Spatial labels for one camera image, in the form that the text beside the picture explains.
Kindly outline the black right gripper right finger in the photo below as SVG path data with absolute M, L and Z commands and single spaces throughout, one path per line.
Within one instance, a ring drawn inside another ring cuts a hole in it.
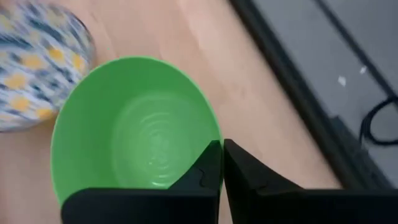
M 398 224 L 398 190 L 304 189 L 224 140 L 234 224 Z

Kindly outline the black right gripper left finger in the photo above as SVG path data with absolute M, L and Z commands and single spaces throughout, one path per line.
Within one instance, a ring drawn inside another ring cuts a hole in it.
M 217 224 L 223 148 L 211 141 L 169 189 L 87 188 L 62 205 L 63 224 Z

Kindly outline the green plastic mini bowl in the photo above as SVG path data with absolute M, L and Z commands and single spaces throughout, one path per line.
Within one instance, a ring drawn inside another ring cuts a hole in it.
M 167 189 L 210 142 L 222 140 L 198 85 L 172 64 L 123 57 L 94 68 L 70 93 L 51 142 L 59 203 L 86 188 Z

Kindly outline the blue yellow patterned mini bowl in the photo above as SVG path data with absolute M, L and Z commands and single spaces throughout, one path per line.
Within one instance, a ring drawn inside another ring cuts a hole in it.
M 37 0 L 0 0 L 0 132 L 58 113 L 95 62 L 88 28 L 69 9 Z

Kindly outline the black metal table frame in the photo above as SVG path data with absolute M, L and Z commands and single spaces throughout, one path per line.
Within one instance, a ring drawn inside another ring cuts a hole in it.
M 336 178 L 346 189 L 362 189 L 364 185 L 361 179 L 342 152 L 345 148 L 343 142 L 334 132 L 325 112 L 301 77 L 299 69 L 268 23 L 260 19 L 252 0 L 228 1 L 274 72 Z

